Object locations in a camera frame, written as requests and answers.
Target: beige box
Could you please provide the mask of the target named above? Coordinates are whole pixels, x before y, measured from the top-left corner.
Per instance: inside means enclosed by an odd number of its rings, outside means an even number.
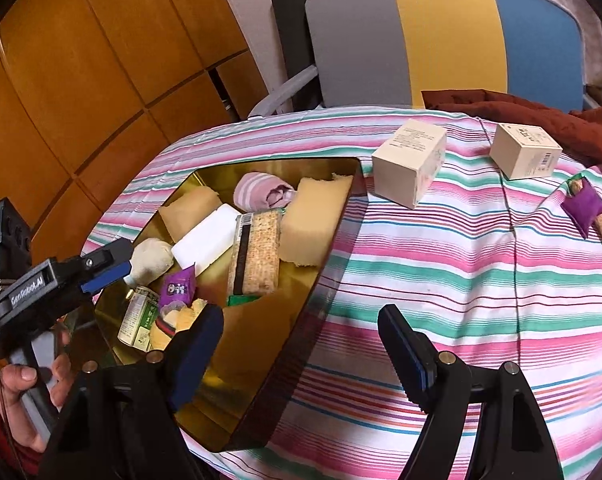
[[[375,193],[414,209],[441,169],[446,130],[409,120],[372,154]]]
[[[497,124],[490,156],[510,180],[550,176],[561,146],[540,126]]]

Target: hand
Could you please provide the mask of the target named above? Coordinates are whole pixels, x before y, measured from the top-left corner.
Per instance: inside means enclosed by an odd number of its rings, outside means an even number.
[[[63,333],[63,343],[69,342],[67,333]],[[74,382],[74,374],[70,367],[70,359],[66,354],[59,355],[52,363],[52,375],[58,380],[50,391],[53,405],[61,408]],[[46,444],[36,432],[28,414],[20,402],[22,393],[36,383],[36,370],[27,366],[8,365],[1,369],[0,380],[3,383],[3,398],[10,431],[14,441],[34,451],[43,453]],[[0,413],[3,417],[0,394]]]

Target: tablecloth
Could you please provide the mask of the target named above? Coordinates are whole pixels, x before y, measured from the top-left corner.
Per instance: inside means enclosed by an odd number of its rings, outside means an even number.
[[[377,107],[313,110],[221,126],[166,148],[113,203],[84,251],[135,238],[197,168],[270,156],[371,153],[406,119],[447,129],[445,163],[418,208],[369,207],[319,341],[264,449],[210,454],[238,479],[396,479],[425,415],[406,398],[376,329],[396,303],[415,330],[469,364],[521,365],[564,469],[584,478],[602,455],[602,244],[560,208],[585,168],[562,155],[552,177],[509,182],[489,158],[495,124],[463,114]],[[602,195],[602,176],[586,169]],[[472,405],[450,478],[476,433]]]

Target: metal bolt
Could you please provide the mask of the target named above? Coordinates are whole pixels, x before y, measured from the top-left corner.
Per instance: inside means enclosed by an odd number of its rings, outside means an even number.
[[[456,360],[457,356],[452,352],[439,352],[439,361],[441,361],[444,365],[451,365]]]
[[[145,360],[152,364],[160,363],[163,361],[163,352],[160,350],[152,350],[148,355],[145,356]]]
[[[81,368],[85,373],[91,374],[98,370],[98,363],[96,361],[87,361],[83,363],[83,367]]]
[[[512,361],[506,361],[504,363],[505,371],[507,371],[510,375],[516,375],[519,373],[519,365],[517,363],[513,363]]]

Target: wooden cabinet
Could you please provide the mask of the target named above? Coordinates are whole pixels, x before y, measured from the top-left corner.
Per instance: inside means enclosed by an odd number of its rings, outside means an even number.
[[[265,86],[226,0],[17,0],[0,24],[0,198],[35,261],[81,250],[170,142],[245,117]]]

